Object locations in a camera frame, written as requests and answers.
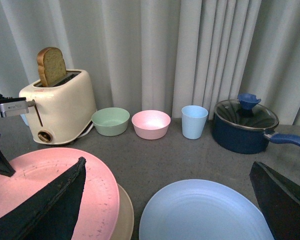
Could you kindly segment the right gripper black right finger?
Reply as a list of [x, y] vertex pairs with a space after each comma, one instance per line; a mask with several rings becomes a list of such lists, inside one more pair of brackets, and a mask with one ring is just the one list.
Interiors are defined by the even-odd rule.
[[273, 238], [300, 240], [300, 186], [258, 161], [249, 178]]

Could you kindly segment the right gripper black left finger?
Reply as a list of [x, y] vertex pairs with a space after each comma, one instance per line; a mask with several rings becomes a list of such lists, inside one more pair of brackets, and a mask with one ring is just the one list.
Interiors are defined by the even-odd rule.
[[0, 218], [0, 240], [70, 240], [86, 181], [80, 157], [44, 188]]

